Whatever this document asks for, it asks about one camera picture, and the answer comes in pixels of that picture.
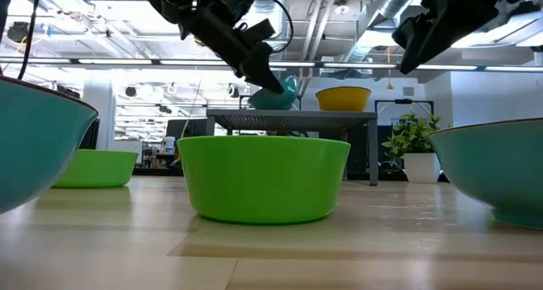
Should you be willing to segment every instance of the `potted plant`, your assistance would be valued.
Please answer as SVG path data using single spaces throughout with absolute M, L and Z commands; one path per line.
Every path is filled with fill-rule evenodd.
M 390 148 L 387 154 L 391 161 L 404 159 L 407 179 L 416 183 L 435 183 L 441 166 L 428 135 L 439 130 L 441 118 L 430 114 L 427 121 L 414 113 L 402 115 L 395 125 L 392 136 L 383 146 Z

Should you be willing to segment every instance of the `yellow bowl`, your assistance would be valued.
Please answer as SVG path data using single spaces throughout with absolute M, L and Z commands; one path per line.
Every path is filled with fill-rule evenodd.
M 372 94 L 365 87 L 339 86 L 318 92 L 316 100 L 321 111 L 364 111 Z

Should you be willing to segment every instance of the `white pot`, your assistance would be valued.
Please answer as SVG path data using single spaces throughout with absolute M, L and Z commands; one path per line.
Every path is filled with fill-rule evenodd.
M 438 181 L 441 166 L 435 153 L 406 153 L 404 163 L 409 182 L 436 183 Z

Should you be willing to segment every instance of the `bowl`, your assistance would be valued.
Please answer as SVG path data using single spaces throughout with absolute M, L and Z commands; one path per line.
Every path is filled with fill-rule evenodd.
M 303 137 L 189 137 L 177 144 L 196 212 L 249 224 L 328 215 L 350 149 L 346 142 Z
M 293 76 L 280 81 L 283 87 L 283 93 L 278 94 L 265 88 L 259 90 L 249 98 L 250 105 L 255 109 L 264 110 L 288 110 L 292 108 L 296 96 L 298 96 L 298 87 Z
M 469 125 L 429 136 L 460 191 L 503 223 L 543 229 L 543 119 Z
M 371 94 L 365 87 L 339 86 L 319 91 L 315 96 L 321 111 L 362 112 Z
M 53 187 L 121 187 L 130 180 L 136 160 L 136 152 L 79 149 Z
M 50 188 L 68 166 L 96 109 L 80 100 L 0 76 L 0 213 Z

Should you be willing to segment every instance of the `metal table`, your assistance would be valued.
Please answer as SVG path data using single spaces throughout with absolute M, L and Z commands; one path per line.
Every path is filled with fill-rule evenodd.
M 206 114 L 208 136 L 215 135 L 217 123 L 227 129 L 228 135 L 232 135 L 234 130 L 332 131 L 343 133 L 341 139 L 347 141 L 347 131 L 354 125 L 365 123 L 369 142 L 370 185 L 378 183 L 377 113 L 207 109 Z

